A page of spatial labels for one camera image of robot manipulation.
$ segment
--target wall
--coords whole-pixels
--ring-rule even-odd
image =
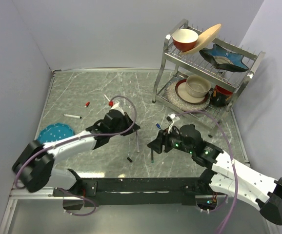
[[[282,1],[265,0],[242,43],[266,52],[235,115],[251,165],[282,177]]]
[[[164,38],[183,18],[200,29],[222,23],[220,35],[240,43],[263,0],[13,2],[50,68],[64,70],[159,68]]]
[[[33,139],[51,71],[10,0],[0,0],[0,223],[11,166]]]

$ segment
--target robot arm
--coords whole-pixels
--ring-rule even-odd
[[[238,177],[240,199],[255,207],[267,220],[282,225],[282,178],[276,180],[252,170],[237,160],[231,161],[227,152],[204,141],[193,124],[180,129],[173,126],[160,130],[155,140],[148,147],[156,153],[169,152],[172,149],[191,154],[192,159],[207,169],[201,177],[212,191],[234,196],[235,181],[232,163]]]
[[[111,137],[115,136],[116,133],[125,131],[132,123],[133,121],[128,114],[123,111],[117,102],[104,119],[98,120],[93,126],[75,136],[45,144],[40,144],[37,140],[30,142],[12,166],[12,170],[17,174],[23,164],[39,152],[40,155],[32,160],[20,174],[20,180],[25,188],[33,193],[45,186],[60,187],[75,195],[81,195],[81,178],[77,173],[71,169],[55,169],[53,166],[77,153],[94,150],[107,144]],[[121,135],[129,135],[139,129],[140,127],[134,124],[129,131]]]

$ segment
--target bowl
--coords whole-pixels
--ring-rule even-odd
[[[182,52],[189,51],[194,48],[198,41],[199,35],[190,29],[180,29],[172,35],[172,40],[177,49]]]
[[[208,93],[210,88],[210,82],[200,76],[192,75],[186,79],[185,90],[192,97],[201,98]]]

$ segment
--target marble table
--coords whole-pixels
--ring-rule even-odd
[[[130,98],[137,108],[140,152],[137,152],[135,134],[123,137],[115,136],[110,142],[94,151],[71,156],[56,165],[56,168],[71,168],[81,177],[191,177],[200,176],[204,168],[197,165],[189,154],[172,150],[169,153],[155,154],[151,163],[150,149],[147,144],[156,138],[158,128],[168,126],[167,114],[174,113],[163,104],[152,103],[151,96],[157,70],[98,70],[55,72],[53,85],[44,109],[39,131],[52,123],[66,123],[75,133],[93,125],[108,112],[109,98],[124,95]],[[161,87],[172,77],[172,71],[165,71]],[[125,111],[132,115],[133,110],[125,100],[120,100]],[[63,114],[82,116],[75,119]],[[185,117],[177,126],[192,123]],[[196,128],[202,137],[227,151],[227,145],[221,133],[213,138],[197,123]],[[234,158],[244,163],[244,155],[237,135],[236,124],[231,115],[222,124],[232,145]]]

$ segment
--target metal dish rack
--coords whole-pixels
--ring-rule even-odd
[[[178,113],[183,113],[181,109],[171,104],[168,99],[164,96],[164,89],[167,84],[165,84],[161,90],[157,92],[158,85],[161,80],[161,76],[165,69],[166,61],[170,61],[175,64],[174,75],[171,79],[175,79],[177,76],[182,76],[184,78],[187,77],[186,74],[179,71],[179,67],[184,68],[185,70],[192,72],[198,76],[203,77],[204,79],[209,80],[214,85],[218,85],[226,90],[233,92],[232,97],[230,98],[229,103],[225,107],[215,107],[211,104],[204,109],[207,113],[211,114],[214,119],[221,124],[222,120],[229,114],[231,108],[233,107],[236,100],[239,98],[242,91],[248,85],[249,81],[252,79],[255,74],[257,68],[259,67],[265,52],[261,51],[258,55],[254,53],[248,52],[248,50],[243,50],[242,47],[239,48],[235,45],[232,45],[231,42],[225,42],[225,39],[221,40],[219,38],[215,38],[209,45],[212,46],[213,43],[220,45],[230,52],[235,52],[238,54],[244,55],[243,63],[249,68],[248,71],[243,73],[232,73],[224,70],[216,70],[213,65],[204,60],[204,58],[198,53],[182,55],[181,51],[179,51],[172,42],[172,35],[177,32],[181,28],[191,29],[198,34],[203,32],[198,30],[198,27],[195,29],[188,26],[189,21],[183,19],[177,26],[175,26],[169,34],[165,37],[162,59],[161,59],[161,68],[157,75],[154,89],[152,102],[155,103],[156,100],[162,102],[167,105],[174,111]],[[192,119],[193,121],[197,121],[201,123],[206,129],[209,130],[209,136],[212,137],[218,127],[216,124],[211,121],[207,121],[207,118],[203,114],[186,114],[186,117]]]

